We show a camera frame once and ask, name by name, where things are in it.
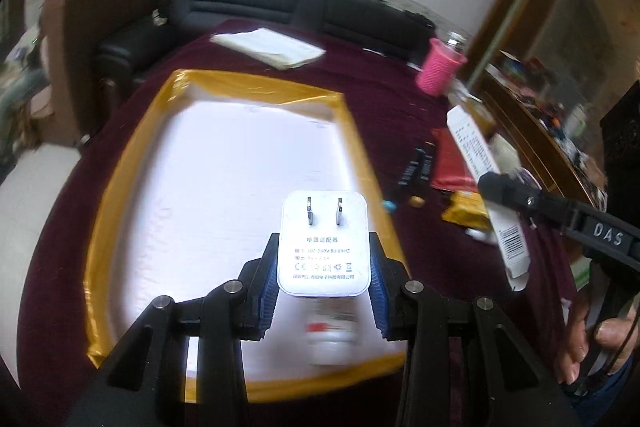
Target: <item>finger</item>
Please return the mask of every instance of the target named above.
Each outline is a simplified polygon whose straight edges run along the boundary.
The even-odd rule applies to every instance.
[[[566,325],[569,327],[572,324],[584,322],[589,314],[590,303],[591,296],[589,295],[588,287],[585,287],[575,296],[574,302],[569,308],[569,318]]]
[[[558,355],[554,369],[558,383],[574,383],[580,375],[580,363],[574,362],[567,352]]]
[[[633,326],[633,317],[635,317],[635,312],[631,313],[631,319],[621,320],[621,319],[609,319],[602,322],[595,331],[595,339],[597,343],[606,349],[610,349],[612,351],[617,351],[620,349],[622,344],[625,342],[626,337]],[[634,332],[629,338],[628,343],[625,344],[622,352],[620,352],[619,357],[614,362],[614,365],[609,370],[609,374],[613,375],[616,373],[627,361],[631,352],[634,350],[634,347],[638,341],[638,328],[634,328]]]
[[[569,309],[561,353],[569,352],[572,362],[582,362],[589,350],[585,320],[589,314],[590,300],[587,291],[580,291]]]

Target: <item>power adapter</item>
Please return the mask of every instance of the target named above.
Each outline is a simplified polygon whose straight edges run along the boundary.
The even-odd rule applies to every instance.
[[[295,297],[354,297],[370,282],[363,195],[346,190],[292,192],[282,206],[280,289]]]

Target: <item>plug prong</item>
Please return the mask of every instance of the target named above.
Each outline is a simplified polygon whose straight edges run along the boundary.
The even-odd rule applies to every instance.
[[[342,222],[342,198],[338,198],[338,209],[335,211],[335,224],[340,226]]]

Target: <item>yellow snack package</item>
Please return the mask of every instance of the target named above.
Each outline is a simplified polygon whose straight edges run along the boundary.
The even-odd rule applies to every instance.
[[[457,190],[451,196],[451,206],[442,213],[442,219],[468,229],[490,230],[491,221],[482,196],[477,192]]]

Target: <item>barcode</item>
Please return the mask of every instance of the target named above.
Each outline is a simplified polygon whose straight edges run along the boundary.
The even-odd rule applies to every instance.
[[[522,234],[517,225],[513,225],[505,230],[500,230],[500,244],[504,247],[504,254],[507,259],[513,259],[524,254],[524,243]]]

